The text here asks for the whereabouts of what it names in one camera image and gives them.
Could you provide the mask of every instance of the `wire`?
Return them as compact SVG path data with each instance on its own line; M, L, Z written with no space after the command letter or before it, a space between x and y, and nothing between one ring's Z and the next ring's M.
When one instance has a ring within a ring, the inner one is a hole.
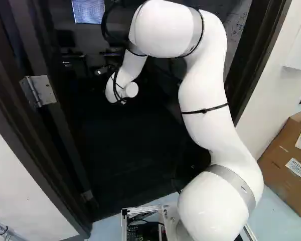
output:
M111 75L111 79L112 79L112 90L113 90L114 95L115 95L115 98L116 98L116 100L117 100L114 104L117 104L117 103L119 103L119 104L125 104L125 103L126 103L126 99L125 99L125 98L122 98L122 97L119 95L118 91L117 91L117 86L119 86L121 89L123 89L119 84L116 83L116 81L117 81L117 76L118 76L118 72L119 72L119 69L117 69L117 70L115 71L114 78L113 78L112 75Z
M140 220L136 220L136 221L144 221L144 222L149 222L149 223L157 223L157 224L160 224L160 225L164 226L164 224L161 223L161 222L151 222L151 221L147 221L147 220L144 220L144 219L140 219Z
M119 38L111 35L108 28L107 28L108 16L111 13L111 11L113 11L114 8L119 5L120 2L121 2L121 0L114 0L112 2L112 4L110 5L110 7L108 9L106 9L106 11L105 11L105 13L102 17L102 20L101 20L101 33L102 33L102 36L104 37L104 39L106 41L108 41L108 42L109 41L117 41L117 42L123 43L125 46L127 46L127 41L126 40L119 39Z

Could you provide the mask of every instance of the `door frame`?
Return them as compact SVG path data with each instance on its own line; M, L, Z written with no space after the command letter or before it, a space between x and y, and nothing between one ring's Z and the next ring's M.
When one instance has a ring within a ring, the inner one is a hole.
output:
M264 70L290 4L291 0L252 0L224 83L235 125L240 120Z
M89 210L46 126L22 92L19 81L24 74L12 45L0 17L0 134L62 215L88 238L92 228Z

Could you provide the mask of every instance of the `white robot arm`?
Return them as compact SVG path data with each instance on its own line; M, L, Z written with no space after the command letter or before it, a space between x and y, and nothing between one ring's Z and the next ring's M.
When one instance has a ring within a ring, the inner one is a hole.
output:
M129 40L123 65L107 83L108 101L137 94L132 81L148 55L184 56L187 73L179 104L189 135L210 151L211 166L183 189L178 212L193 240L234 240L262 196L263 177L227 106L223 83L227 40L221 21L203 10L149 0L135 12Z

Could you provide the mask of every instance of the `cardboard box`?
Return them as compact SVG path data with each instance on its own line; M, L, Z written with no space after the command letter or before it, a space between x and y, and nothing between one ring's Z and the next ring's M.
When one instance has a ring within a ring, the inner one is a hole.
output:
M301 217L301 112L287 120L258 164L266 185Z

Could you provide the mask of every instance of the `metal hinge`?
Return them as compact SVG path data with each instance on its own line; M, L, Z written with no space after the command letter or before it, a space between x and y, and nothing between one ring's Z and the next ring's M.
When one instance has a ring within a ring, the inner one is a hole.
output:
M32 108L57 102L47 75L26 76L19 83Z
M94 198L94 194L92 193L91 190L88 190L81 193L81 197L84 199L84 202L87 202Z

